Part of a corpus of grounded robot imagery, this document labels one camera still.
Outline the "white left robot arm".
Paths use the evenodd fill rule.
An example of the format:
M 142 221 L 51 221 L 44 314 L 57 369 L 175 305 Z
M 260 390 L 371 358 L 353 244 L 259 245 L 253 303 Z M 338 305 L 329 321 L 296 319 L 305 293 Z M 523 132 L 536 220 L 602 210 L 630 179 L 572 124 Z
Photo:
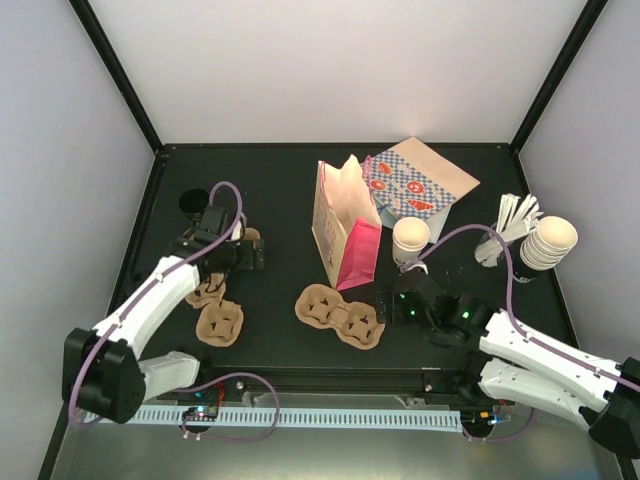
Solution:
M 234 271 L 264 267 L 260 233 L 219 207 L 205 208 L 200 222 L 167 248 L 145 281 L 92 329 L 74 329 L 63 349 L 62 398 L 74 418 L 82 409 L 116 423 L 128 422 L 147 400 L 183 390 L 193 399 L 214 388 L 213 372 L 181 351 L 143 359 L 161 324 L 181 303 L 199 311 L 197 338 L 226 348 L 244 324 L 240 305 L 225 299 Z

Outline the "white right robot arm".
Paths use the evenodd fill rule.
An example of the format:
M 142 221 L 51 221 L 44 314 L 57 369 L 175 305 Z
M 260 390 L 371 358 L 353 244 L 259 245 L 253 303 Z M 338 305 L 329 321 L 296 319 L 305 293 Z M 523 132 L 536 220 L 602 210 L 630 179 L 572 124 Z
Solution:
M 527 405 L 585 430 L 610 452 L 639 457 L 639 362 L 599 358 L 511 319 L 471 296 L 443 290 L 421 268 L 376 296 L 385 324 L 417 325 L 427 340 L 467 351 L 467 363 L 448 382 L 461 400 Z

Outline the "cream pink Cakes paper bag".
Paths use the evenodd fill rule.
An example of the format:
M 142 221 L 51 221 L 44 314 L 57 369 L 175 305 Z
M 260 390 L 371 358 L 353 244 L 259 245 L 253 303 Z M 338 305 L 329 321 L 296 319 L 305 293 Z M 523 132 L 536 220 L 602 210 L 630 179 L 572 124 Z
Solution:
M 332 288 L 374 280 L 382 222 L 372 194 L 373 159 L 352 155 L 336 168 L 317 165 L 312 233 Z

